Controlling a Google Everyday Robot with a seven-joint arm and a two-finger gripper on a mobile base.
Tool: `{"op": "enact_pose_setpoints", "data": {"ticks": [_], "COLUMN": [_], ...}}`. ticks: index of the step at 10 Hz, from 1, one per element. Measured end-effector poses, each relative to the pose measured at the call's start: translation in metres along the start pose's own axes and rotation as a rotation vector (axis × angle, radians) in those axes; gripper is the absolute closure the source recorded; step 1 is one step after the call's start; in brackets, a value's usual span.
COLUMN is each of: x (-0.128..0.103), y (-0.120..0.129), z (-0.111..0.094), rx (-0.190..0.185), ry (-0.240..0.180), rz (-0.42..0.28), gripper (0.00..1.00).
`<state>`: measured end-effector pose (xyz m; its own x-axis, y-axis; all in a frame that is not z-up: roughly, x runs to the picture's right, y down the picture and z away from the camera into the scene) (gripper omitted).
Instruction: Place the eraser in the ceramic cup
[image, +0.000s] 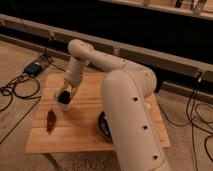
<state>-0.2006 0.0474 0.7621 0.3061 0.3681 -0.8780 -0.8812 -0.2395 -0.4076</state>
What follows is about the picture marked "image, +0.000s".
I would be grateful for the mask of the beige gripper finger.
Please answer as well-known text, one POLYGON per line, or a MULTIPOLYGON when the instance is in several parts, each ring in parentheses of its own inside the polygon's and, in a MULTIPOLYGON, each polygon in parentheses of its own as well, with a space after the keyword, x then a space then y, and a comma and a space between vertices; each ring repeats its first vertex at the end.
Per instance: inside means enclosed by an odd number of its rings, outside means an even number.
POLYGON ((62 92, 62 89, 61 89, 61 88, 56 90, 56 92, 55 92, 55 94, 54 94, 54 99, 55 99, 56 101, 58 101, 58 97, 60 96, 61 92, 62 92))
POLYGON ((71 95, 70 95, 70 99, 71 99, 71 100, 74 98, 74 96, 76 95, 77 91, 78 91, 77 88, 73 88, 73 89, 71 90, 71 95))

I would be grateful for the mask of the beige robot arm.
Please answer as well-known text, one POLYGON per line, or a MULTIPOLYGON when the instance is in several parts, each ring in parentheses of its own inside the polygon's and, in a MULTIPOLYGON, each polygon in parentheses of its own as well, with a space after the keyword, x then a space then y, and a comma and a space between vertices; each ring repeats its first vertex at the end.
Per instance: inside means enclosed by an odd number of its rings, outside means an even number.
POLYGON ((84 68, 92 63, 107 73, 101 86, 103 110, 122 171, 171 171, 149 115, 146 99, 157 85, 148 67, 96 50, 74 39, 68 44, 71 55, 63 86, 55 99, 63 108, 82 82, 84 68))

